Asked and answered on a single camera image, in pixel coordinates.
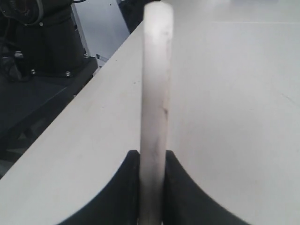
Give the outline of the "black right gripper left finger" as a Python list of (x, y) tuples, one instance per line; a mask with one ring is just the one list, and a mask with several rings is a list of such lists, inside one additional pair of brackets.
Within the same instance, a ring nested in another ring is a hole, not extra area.
[(60, 224), (136, 225), (139, 213), (139, 161), (139, 152), (130, 150), (103, 190)]

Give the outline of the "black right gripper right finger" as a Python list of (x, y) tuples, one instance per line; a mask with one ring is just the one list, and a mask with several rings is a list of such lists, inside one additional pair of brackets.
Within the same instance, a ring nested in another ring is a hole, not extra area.
[(188, 175), (173, 151), (166, 152), (164, 225), (246, 225), (207, 195)]

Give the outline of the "black robot base pedestal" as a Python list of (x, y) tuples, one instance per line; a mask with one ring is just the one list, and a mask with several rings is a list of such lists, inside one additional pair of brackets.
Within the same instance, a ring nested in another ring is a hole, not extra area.
[(90, 81), (73, 0), (0, 3), (0, 174), (4, 176)]

